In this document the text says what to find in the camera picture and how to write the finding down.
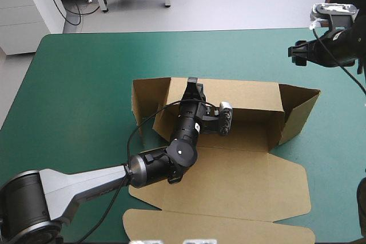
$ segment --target gray floor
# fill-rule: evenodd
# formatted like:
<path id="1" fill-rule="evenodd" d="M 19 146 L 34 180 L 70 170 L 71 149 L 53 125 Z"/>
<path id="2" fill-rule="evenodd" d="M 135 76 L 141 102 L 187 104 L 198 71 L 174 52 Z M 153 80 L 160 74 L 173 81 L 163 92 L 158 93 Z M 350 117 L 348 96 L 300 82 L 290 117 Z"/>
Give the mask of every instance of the gray floor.
<path id="1" fill-rule="evenodd" d="M 109 12 L 85 16 L 78 27 L 65 25 L 67 33 L 191 31 L 308 27 L 309 11 L 324 0 L 115 0 Z M 87 5 L 80 0 L 84 12 Z M 14 100 L 33 55 L 6 57 L 0 51 L 0 126 Z"/>

